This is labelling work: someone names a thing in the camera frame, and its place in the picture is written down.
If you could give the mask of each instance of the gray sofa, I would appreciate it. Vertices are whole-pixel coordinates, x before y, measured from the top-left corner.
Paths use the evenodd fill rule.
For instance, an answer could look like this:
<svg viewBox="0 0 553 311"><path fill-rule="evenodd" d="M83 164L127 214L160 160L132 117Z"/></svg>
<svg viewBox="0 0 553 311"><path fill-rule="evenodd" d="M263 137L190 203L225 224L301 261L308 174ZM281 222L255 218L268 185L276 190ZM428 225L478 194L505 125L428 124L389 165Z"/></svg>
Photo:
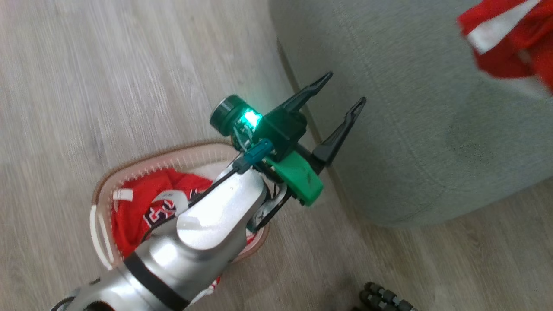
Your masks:
<svg viewBox="0 0 553 311"><path fill-rule="evenodd" d="M435 224L553 175L553 100L478 72L456 24L478 0L270 0L299 85L326 137L368 103L333 165L347 198L384 226Z"/></svg>

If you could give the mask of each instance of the white basket handle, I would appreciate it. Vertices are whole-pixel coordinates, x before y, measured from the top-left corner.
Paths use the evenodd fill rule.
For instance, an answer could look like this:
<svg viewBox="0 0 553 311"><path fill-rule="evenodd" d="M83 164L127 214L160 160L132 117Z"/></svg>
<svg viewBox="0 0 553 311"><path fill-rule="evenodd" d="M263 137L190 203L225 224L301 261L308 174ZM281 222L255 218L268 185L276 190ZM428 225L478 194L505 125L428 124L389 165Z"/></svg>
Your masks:
<svg viewBox="0 0 553 311"><path fill-rule="evenodd" d="M104 252L104 248L102 248L101 246L101 242L100 242L101 238L97 229L98 223L100 225L100 228L102 229L101 232L103 235L103 241L105 244L105 249L107 251L107 254ZM111 250L111 246L109 244L109 240L107 237L106 225L103 223L103 221L99 220L96 217L96 204L93 205L92 208L90 209L90 236L92 238L92 244L94 245L94 249L96 250L96 254L98 255L98 258L108 270L111 270L114 265L113 252Z"/></svg>

